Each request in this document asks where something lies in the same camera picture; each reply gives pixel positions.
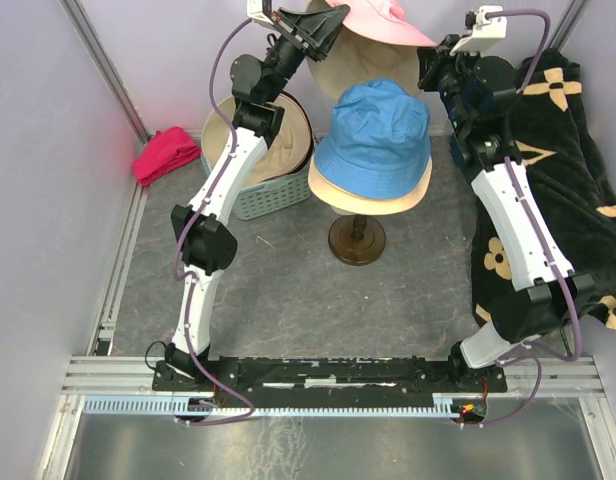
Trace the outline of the pink beige bucket hat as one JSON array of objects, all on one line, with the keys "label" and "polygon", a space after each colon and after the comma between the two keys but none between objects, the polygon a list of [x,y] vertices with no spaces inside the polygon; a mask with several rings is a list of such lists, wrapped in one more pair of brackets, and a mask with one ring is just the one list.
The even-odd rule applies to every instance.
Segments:
[{"label": "pink beige bucket hat", "polygon": [[419,96],[418,49],[436,43],[406,19],[397,1],[312,1],[306,11],[344,5],[350,11],[327,58],[308,62],[322,91],[337,100],[354,85],[389,79]]}]

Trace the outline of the blue bucket hat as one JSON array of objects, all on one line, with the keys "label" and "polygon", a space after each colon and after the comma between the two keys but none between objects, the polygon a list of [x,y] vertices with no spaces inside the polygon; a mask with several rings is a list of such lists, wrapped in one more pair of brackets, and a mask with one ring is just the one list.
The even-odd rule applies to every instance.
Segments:
[{"label": "blue bucket hat", "polygon": [[313,169],[329,184],[372,200],[394,200],[424,179],[431,156],[428,106],[396,81],[348,88],[332,110]]}]

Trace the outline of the peach bucket hat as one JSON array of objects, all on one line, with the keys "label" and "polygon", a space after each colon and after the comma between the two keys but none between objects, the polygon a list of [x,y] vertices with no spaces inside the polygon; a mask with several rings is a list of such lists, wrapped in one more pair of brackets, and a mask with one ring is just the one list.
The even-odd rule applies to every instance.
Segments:
[{"label": "peach bucket hat", "polygon": [[410,210],[422,201],[430,184],[432,167],[433,159],[429,157],[424,175],[412,191],[401,197],[381,200],[358,196],[332,184],[318,171],[314,158],[311,158],[308,185],[313,195],[336,212],[371,216],[393,215]]}]

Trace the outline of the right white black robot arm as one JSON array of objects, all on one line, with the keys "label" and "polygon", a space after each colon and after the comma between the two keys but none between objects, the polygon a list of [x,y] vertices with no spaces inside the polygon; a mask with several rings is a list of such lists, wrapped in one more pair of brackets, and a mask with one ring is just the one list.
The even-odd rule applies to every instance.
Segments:
[{"label": "right white black robot arm", "polygon": [[418,53],[418,85],[444,105],[451,156],[487,211],[512,276],[512,292],[487,306],[490,320],[454,348],[447,379],[460,391],[479,384],[484,367],[531,350],[560,327],[571,325],[579,341],[581,308],[594,287],[557,246],[531,192],[509,123],[520,96],[515,70],[484,51],[470,36],[450,34]]}]

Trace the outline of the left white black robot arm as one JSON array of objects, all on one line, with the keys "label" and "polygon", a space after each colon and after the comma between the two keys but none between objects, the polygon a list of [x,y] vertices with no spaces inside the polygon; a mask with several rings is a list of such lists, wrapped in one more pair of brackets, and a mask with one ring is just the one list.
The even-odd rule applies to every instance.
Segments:
[{"label": "left white black robot arm", "polygon": [[172,273],[184,290],[163,362],[186,389],[200,389],[209,378],[205,359],[212,307],[238,246],[227,224],[243,184],[281,128],[284,110],[276,105],[277,97],[305,59],[327,58],[349,12],[346,4],[316,12],[273,9],[268,1],[247,6],[242,24],[257,23],[271,31],[266,55],[242,54],[233,60],[229,77],[235,110],[219,116],[229,129],[226,144],[200,190],[171,211],[176,238]]}]

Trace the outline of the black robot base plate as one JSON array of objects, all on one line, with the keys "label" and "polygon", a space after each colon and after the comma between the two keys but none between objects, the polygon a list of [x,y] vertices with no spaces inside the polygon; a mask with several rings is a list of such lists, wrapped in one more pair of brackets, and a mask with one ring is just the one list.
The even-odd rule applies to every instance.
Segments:
[{"label": "black robot base plate", "polygon": [[466,370],[449,360],[400,358],[281,359],[221,357],[206,365],[219,388],[193,364],[182,373],[166,361],[153,367],[158,392],[208,394],[220,407],[403,407],[433,405],[437,393],[456,396],[508,391],[502,368]]}]

